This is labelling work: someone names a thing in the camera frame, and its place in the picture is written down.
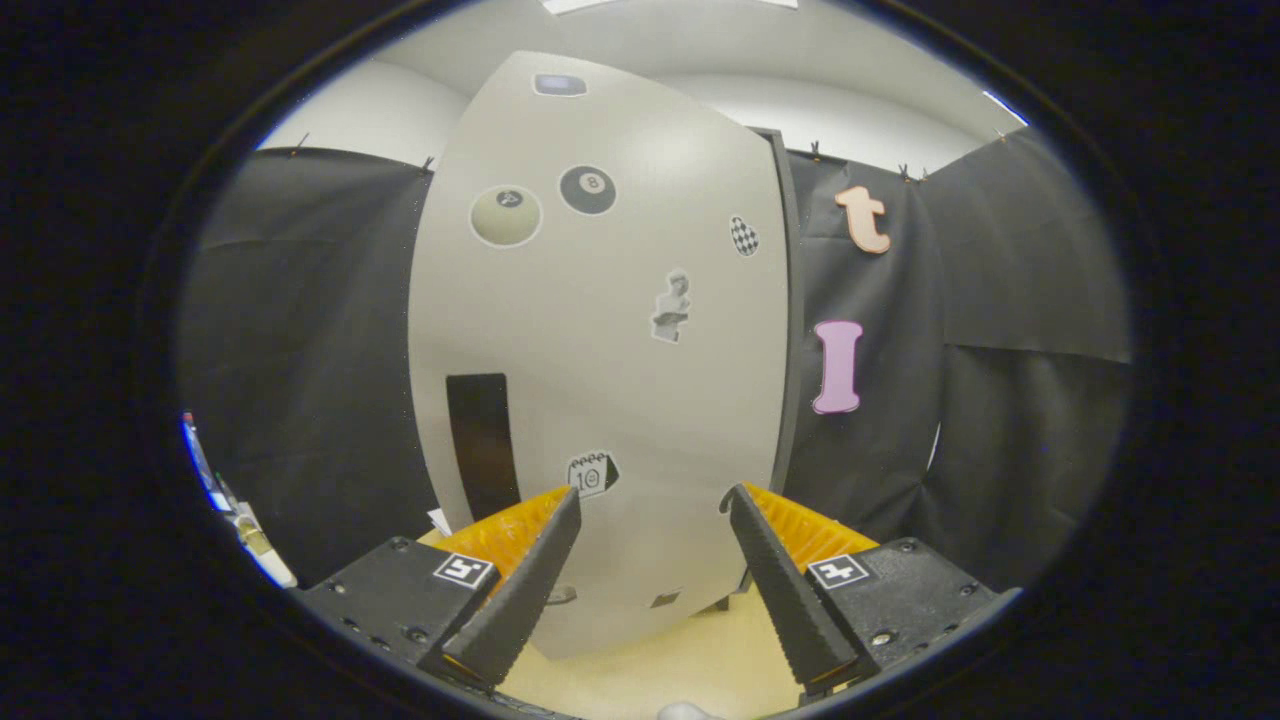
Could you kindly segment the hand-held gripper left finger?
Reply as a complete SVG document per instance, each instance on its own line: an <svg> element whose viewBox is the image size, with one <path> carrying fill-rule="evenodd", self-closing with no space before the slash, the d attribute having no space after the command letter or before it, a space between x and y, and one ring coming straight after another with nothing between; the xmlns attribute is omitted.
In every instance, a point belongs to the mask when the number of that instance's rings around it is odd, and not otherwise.
<svg viewBox="0 0 1280 720"><path fill-rule="evenodd" d="M300 602L351 641L477 691L530 641L582 525L563 486L429 544L396 536Z"/></svg>

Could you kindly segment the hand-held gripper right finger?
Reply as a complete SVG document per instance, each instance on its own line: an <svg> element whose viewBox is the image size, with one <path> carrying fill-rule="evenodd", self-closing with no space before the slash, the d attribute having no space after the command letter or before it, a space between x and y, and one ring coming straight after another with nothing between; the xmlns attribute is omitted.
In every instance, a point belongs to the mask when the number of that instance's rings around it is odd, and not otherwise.
<svg viewBox="0 0 1280 720"><path fill-rule="evenodd" d="M914 669L1020 594L992 589L923 539L876 542L755 486L735 486L722 509L808 697Z"/></svg>

